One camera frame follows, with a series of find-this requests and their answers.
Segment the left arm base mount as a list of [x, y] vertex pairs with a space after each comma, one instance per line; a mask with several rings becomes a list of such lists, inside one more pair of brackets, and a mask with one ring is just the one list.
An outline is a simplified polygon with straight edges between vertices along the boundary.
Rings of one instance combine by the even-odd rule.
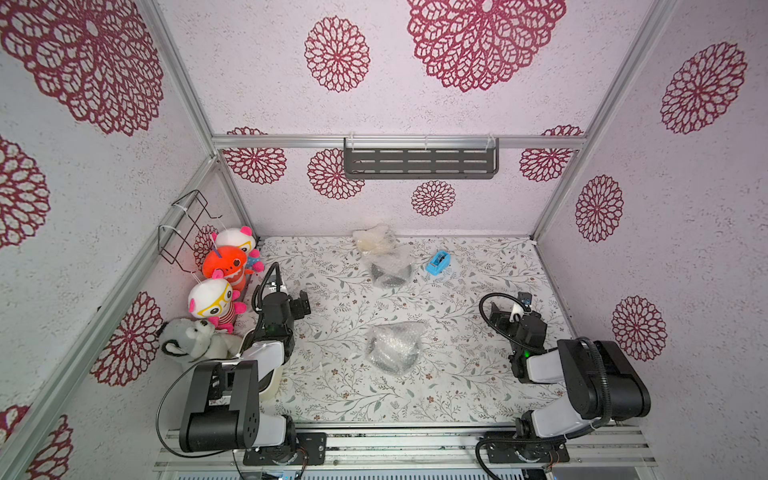
[[297, 431], [279, 446], [257, 447], [245, 452], [245, 466], [320, 466], [325, 463], [328, 435], [324, 432]]

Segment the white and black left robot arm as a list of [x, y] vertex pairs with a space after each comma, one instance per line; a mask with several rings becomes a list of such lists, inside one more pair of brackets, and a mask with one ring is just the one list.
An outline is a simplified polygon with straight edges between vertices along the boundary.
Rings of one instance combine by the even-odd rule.
[[298, 298], [276, 291], [257, 297], [259, 324], [232, 360], [209, 360], [192, 370], [179, 429], [185, 453], [254, 450], [286, 463], [298, 454], [295, 425], [286, 415], [260, 410], [260, 393], [277, 378], [294, 347], [294, 323], [311, 313], [305, 291]]

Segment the blue tape dispenser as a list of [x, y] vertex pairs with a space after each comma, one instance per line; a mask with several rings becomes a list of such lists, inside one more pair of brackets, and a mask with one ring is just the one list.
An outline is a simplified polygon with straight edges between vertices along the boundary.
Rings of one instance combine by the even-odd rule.
[[451, 254], [444, 250], [439, 250], [427, 263], [425, 270], [432, 276], [440, 275], [451, 263]]

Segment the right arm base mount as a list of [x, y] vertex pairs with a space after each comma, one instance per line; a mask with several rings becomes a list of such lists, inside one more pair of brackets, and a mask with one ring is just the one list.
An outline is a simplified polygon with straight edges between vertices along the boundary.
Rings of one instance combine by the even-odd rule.
[[475, 445], [478, 462], [484, 460], [483, 451], [487, 452], [488, 461], [492, 464], [555, 464], [570, 461], [563, 436], [519, 437], [511, 430], [487, 431]]

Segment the blue floral ceramic plate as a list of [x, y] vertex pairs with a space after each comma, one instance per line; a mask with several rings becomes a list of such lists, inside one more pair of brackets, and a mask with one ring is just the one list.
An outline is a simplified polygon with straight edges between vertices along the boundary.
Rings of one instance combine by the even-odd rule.
[[397, 339], [374, 337], [366, 347], [366, 359], [375, 367], [392, 375], [412, 369], [421, 353], [419, 342], [403, 343]]

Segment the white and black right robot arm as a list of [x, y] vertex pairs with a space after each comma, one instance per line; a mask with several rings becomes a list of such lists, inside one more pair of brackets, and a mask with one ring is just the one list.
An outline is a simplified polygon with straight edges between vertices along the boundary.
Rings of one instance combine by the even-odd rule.
[[619, 345], [587, 337], [564, 339], [547, 349], [548, 325], [526, 301], [503, 310], [493, 294], [479, 302], [484, 322], [509, 341], [514, 377], [524, 384], [562, 383], [566, 392], [553, 403], [524, 413], [516, 421], [516, 436], [527, 443], [566, 441], [615, 421], [645, 417], [651, 396]]

